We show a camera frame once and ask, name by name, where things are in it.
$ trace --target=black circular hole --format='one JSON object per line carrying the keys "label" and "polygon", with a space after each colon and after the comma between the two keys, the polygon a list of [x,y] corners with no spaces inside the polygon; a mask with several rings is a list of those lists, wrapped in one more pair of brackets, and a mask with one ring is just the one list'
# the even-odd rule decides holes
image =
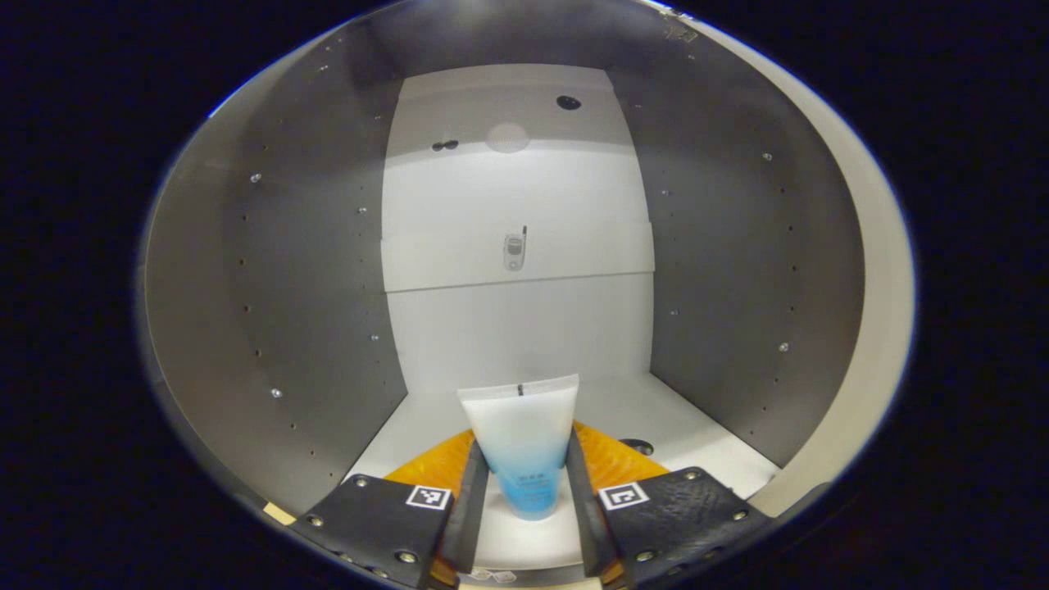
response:
{"label": "black circular hole", "polygon": [[648,441],[643,441],[641,439],[619,439],[619,442],[625,444],[626,446],[633,448],[634,450],[644,455],[645,457],[650,456],[656,451],[651,443]]}
{"label": "black circular hole", "polygon": [[576,110],[577,108],[583,106],[583,103],[579,102],[579,99],[575,97],[561,94],[560,97],[557,97],[557,106],[563,108],[564,110]]}

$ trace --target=white floor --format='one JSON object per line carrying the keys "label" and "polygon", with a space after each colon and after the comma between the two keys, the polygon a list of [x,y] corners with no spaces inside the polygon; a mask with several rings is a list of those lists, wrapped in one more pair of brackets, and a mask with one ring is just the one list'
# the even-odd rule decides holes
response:
{"label": "white floor", "polygon": [[[614,438],[648,441],[651,459],[668,469],[698,466],[749,498],[778,468],[650,374],[583,381],[576,419]],[[469,427],[454,392],[409,395],[350,469],[383,477]],[[515,518],[489,480],[475,563],[498,570],[578,564],[579,530],[568,481],[554,515],[537,523]]]}

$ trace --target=metal enclosure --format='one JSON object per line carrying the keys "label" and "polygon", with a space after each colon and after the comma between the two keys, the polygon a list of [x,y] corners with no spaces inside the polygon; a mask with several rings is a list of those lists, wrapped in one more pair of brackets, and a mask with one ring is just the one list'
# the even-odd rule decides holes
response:
{"label": "metal enclosure", "polygon": [[780,466],[834,399],[863,304],[859,225],[786,96],[631,0],[402,2],[231,97],[146,229],[140,303],[162,403],[252,502],[308,509],[404,398],[380,259],[401,80],[497,63],[608,73],[654,227],[652,374]]}

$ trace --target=white tube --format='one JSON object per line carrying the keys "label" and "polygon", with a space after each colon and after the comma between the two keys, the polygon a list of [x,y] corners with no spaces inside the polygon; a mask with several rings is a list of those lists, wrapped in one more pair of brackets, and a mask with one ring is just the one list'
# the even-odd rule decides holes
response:
{"label": "white tube", "polygon": [[572,375],[457,392],[485,460],[520,519],[554,513],[578,391],[579,375]]}

